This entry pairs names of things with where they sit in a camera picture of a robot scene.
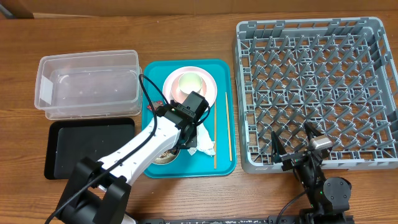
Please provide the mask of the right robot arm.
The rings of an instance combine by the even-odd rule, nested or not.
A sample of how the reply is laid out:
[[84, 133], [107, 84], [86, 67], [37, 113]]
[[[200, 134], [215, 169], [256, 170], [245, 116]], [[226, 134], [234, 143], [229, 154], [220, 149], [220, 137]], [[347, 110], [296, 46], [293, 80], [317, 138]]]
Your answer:
[[331, 152], [333, 143], [326, 135], [311, 124], [305, 122], [308, 146], [304, 151], [287, 153], [279, 137], [271, 132], [273, 163], [281, 163], [282, 170], [291, 170], [303, 186], [303, 192], [288, 202], [279, 212], [275, 222], [283, 222], [287, 208], [300, 197], [306, 195], [310, 208], [303, 208], [289, 223], [354, 223], [353, 217], [347, 217], [351, 197], [351, 183], [342, 177], [326, 178], [322, 171], [322, 162]]

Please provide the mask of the black plastic tray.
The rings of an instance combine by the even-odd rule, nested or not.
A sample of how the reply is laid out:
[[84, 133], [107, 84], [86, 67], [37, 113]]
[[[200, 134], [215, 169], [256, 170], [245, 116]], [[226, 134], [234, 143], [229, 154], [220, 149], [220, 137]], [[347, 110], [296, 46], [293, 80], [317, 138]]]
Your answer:
[[49, 128], [44, 176], [48, 180], [68, 179], [77, 162], [85, 157], [97, 161], [134, 135], [131, 118], [56, 121]]

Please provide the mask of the left wooden chopstick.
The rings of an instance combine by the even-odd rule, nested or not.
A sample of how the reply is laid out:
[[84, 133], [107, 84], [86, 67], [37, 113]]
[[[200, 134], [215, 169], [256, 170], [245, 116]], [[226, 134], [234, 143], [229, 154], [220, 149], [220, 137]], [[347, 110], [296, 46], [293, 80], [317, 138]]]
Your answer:
[[214, 103], [214, 147], [213, 147], [214, 152], [215, 152], [214, 169], [217, 168], [217, 146], [216, 146], [217, 143], [216, 143], [216, 140], [217, 140], [217, 105], [216, 105], [216, 101], [215, 101], [215, 103]]

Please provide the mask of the grey dishwasher rack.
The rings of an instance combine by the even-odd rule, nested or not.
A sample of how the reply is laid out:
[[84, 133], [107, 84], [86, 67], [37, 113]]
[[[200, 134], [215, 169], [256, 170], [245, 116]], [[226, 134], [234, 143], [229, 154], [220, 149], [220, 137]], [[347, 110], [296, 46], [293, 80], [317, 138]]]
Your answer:
[[301, 151], [304, 123], [332, 140], [324, 169], [397, 167], [397, 70], [380, 19], [242, 21], [234, 60], [245, 172], [280, 172], [271, 136]]

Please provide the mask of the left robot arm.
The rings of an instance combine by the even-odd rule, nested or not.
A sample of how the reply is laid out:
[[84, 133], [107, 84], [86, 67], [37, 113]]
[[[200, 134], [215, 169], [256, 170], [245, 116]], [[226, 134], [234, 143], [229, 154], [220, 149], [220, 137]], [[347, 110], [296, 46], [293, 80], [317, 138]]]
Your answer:
[[196, 92], [183, 103], [158, 107], [148, 126], [123, 147], [98, 161], [76, 164], [50, 218], [64, 223], [135, 223], [126, 213], [131, 187], [156, 158], [184, 149], [196, 136], [209, 104]]

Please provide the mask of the teal serving tray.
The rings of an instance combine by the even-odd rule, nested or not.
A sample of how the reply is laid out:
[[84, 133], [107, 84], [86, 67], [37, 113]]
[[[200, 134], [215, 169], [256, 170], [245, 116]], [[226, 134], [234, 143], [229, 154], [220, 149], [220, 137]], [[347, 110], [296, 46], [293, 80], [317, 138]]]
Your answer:
[[[191, 156], [187, 149], [182, 149], [171, 163], [151, 164], [144, 171], [146, 176], [153, 179], [228, 175], [234, 171], [237, 164], [233, 93], [230, 69], [226, 62], [220, 59], [157, 61], [146, 66], [144, 75], [150, 78], [157, 87], [162, 88], [164, 81], [174, 70], [187, 66], [206, 70], [215, 79], [217, 85], [217, 168], [214, 169], [214, 156], [208, 156], [200, 151]], [[232, 162], [229, 161], [225, 92], [228, 94]], [[214, 106], [211, 107], [210, 114], [205, 113], [203, 117], [205, 118], [203, 124], [214, 141]]]

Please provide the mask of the white napkin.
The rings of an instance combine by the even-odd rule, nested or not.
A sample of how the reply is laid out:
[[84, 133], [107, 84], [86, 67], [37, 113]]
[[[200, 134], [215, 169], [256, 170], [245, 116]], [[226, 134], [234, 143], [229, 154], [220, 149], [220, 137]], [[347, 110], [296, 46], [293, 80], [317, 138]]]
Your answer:
[[203, 152], [208, 156], [214, 156], [216, 154], [215, 142], [211, 140], [208, 130], [204, 124], [197, 126], [197, 146], [188, 149], [188, 153], [192, 156], [197, 151]]

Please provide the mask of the wooden chopstick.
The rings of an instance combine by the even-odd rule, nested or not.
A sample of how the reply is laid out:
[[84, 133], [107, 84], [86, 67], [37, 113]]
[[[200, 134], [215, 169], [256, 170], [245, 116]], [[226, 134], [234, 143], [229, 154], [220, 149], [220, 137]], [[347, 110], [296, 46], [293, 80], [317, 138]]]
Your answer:
[[228, 132], [228, 149], [229, 149], [229, 161], [233, 161], [232, 157], [232, 147], [231, 147], [231, 128], [229, 120], [229, 104], [228, 104], [228, 94], [225, 92], [225, 103], [226, 103], [226, 120], [227, 120], [227, 132]]
[[217, 140], [217, 105], [216, 105], [216, 101], [215, 101], [215, 103], [214, 103], [214, 147], [213, 147], [214, 152], [215, 152], [214, 169], [217, 168], [217, 146], [216, 146], [217, 143], [216, 143], [216, 140]]

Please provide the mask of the red foil snack wrapper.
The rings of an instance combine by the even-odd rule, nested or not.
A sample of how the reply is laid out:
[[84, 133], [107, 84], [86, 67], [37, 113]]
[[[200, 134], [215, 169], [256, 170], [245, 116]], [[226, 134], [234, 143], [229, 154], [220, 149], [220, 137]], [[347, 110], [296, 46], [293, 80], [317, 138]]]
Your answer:
[[157, 111], [157, 109], [163, 105], [163, 101], [151, 101], [151, 103], [147, 105], [147, 109], [150, 111]]

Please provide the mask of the white paper cup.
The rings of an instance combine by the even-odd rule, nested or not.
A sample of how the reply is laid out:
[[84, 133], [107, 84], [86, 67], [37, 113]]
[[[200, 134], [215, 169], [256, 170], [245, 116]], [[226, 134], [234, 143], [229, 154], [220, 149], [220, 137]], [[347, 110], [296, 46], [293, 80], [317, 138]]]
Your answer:
[[199, 93], [202, 89], [203, 80], [199, 74], [194, 72], [183, 73], [178, 79], [178, 87], [184, 94], [191, 92]]

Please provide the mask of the clear plastic storage bin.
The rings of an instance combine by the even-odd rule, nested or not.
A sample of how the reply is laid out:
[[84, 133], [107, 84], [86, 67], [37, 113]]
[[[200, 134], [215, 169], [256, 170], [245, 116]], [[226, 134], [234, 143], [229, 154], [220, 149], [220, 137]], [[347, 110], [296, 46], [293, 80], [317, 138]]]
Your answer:
[[46, 56], [34, 106], [49, 120], [135, 116], [142, 111], [141, 72], [135, 50]]

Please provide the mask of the grey metal bowl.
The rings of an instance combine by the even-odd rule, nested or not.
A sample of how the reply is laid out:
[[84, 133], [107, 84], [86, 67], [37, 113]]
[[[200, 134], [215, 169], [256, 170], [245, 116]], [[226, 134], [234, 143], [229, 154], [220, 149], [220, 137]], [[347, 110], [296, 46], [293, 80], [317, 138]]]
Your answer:
[[175, 149], [175, 148], [169, 149], [169, 150], [165, 151], [164, 153], [162, 153], [158, 158], [156, 158], [153, 161], [153, 164], [157, 164], [157, 165], [169, 164], [177, 158], [179, 153], [180, 153], [179, 149]]

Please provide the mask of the small pink saucer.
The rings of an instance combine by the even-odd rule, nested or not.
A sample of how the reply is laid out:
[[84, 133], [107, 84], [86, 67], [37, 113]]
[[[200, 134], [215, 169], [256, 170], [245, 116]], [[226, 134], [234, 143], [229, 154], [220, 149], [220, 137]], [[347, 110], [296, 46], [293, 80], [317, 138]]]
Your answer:
[[[178, 103], [183, 103], [186, 98], [188, 97], [188, 94], [184, 94], [182, 91], [180, 91], [179, 87], [178, 87], [178, 79], [181, 77], [181, 75], [179, 75], [172, 83], [172, 89], [171, 89], [171, 94], [173, 99], [178, 102]], [[200, 92], [198, 93], [201, 96], [205, 96], [206, 94], [206, 83], [203, 80], [203, 85], [202, 85], [202, 89], [200, 90]]]

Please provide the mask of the spilled rice and food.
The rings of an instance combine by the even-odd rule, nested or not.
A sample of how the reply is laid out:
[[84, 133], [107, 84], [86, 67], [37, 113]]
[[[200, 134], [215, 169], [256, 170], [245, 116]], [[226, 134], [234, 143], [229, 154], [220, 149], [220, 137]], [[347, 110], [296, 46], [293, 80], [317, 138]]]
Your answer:
[[170, 149], [170, 150], [165, 151], [164, 153], [162, 153], [157, 158], [157, 160], [159, 162], [166, 163], [166, 162], [174, 160], [178, 156], [178, 154], [179, 154], [179, 150], [178, 149]]

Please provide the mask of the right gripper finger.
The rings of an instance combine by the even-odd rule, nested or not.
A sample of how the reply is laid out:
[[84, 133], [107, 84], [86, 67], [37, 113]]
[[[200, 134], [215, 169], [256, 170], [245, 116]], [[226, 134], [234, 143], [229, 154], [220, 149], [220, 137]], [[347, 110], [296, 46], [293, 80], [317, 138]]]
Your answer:
[[304, 126], [305, 132], [306, 132], [306, 134], [307, 134], [308, 143], [310, 142], [311, 138], [314, 138], [314, 137], [323, 135], [321, 132], [319, 132], [317, 129], [315, 129], [315, 128], [314, 128], [310, 123], [308, 123], [308, 122], [304, 122], [303, 126]]
[[281, 157], [286, 154], [286, 151], [275, 131], [271, 132], [271, 143], [271, 162], [274, 164], [282, 162]]

